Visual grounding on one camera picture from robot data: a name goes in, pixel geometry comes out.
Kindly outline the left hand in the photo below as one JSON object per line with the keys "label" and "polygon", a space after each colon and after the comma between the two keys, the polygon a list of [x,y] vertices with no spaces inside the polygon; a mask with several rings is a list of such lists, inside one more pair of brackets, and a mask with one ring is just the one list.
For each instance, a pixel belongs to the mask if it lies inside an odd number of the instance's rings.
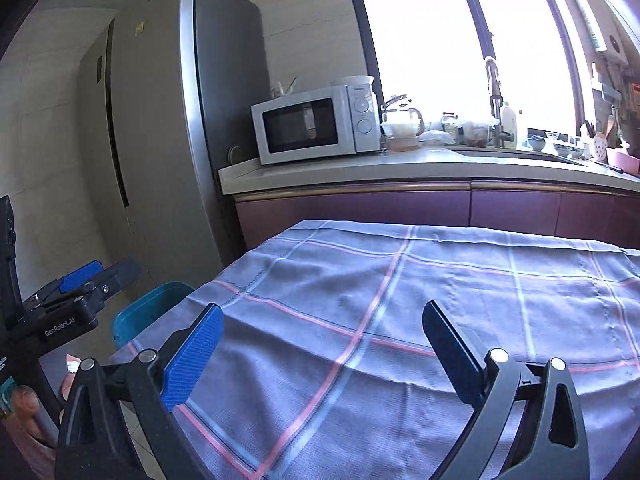
{"label": "left hand", "polygon": [[28,363],[24,372],[11,376],[11,411],[1,426],[36,479],[54,478],[58,427],[79,363],[77,356],[53,353],[43,365]]}

